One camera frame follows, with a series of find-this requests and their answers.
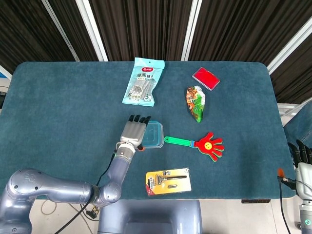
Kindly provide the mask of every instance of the plastic food container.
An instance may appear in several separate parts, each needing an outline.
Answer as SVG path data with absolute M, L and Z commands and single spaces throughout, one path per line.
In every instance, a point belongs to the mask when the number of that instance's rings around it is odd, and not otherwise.
M 161 148 L 164 145 L 164 131 L 158 121 L 149 121 L 142 141 L 146 149 Z

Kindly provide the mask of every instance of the floor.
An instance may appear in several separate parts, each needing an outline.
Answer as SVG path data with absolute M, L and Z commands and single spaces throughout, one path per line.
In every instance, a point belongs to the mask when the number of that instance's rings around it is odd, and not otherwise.
M 0 85 L 8 86 L 9 81 L 0 79 Z M 291 117 L 282 118 L 285 125 Z M 279 200 L 267 204 L 241 204 L 240 200 L 201 200 L 204 234 L 286 234 Z M 285 217 L 292 234 L 300 234 L 296 228 L 299 222 L 300 198 L 283 200 Z M 33 234 L 53 234 L 80 209 L 79 205 L 55 204 L 51 201 L 36 200 L 30 213 Z M 84 219 L 80 215 L 62 234 L 97 233 L 98 222 Z

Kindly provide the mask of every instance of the green handle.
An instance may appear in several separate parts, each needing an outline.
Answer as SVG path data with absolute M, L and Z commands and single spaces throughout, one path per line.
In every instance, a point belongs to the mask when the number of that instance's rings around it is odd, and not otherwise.
M 171 136 L 165 136 L 165 142 L 170 143 L 170 144 L 176 144 L 176 145 L 184 145 L 184 146 L 191 146 L 191 140 L 184 140 L 180 138 L 175 138 Z

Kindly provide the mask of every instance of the black curtain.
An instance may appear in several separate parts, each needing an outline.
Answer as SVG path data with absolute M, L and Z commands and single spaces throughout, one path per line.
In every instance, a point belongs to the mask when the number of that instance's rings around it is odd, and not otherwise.
M 312 97 L 311 57 L 312 35 L 271 74 L 277 102 L 300 104 Z
M 80 61 L 98 61 L 75 0 L 49 0 Z
M 192 0 L 90 0 L 110 61 L 181 60 Z
M 10 73 L 24 61 L 74 61 L 40 0 L 1 0 L 0 29 L 0 64 Z
M 311 16 L 306 0 L 203 0 L 189 60 L 269 65 Z

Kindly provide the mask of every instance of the blue-green tablecloth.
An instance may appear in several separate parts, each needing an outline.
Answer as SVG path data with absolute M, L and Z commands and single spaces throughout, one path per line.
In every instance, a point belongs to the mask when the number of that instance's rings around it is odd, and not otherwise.
M 165 62 L 154 107 L 122 104 L 133 62 L 26 62 L 14 72 L 0 115 L 0 189 L 21 168 L 96 183 L 130 114 L 151 115 L 165 136 L 223 138 L 217 162 L 197 149 L 164 144 L 136 153 L 122 198 L 148 199 L 148 171 L 190 168 L 192 191 L 155 198 L 278 198 L 276 171 L 294 176 L 267 68 L 254 62 Z M 188 86 L 199 67 L 221 82 L 202 86 L 201 123 L 187 110 Z M 284 196 L 293 196 L 288 188 Z

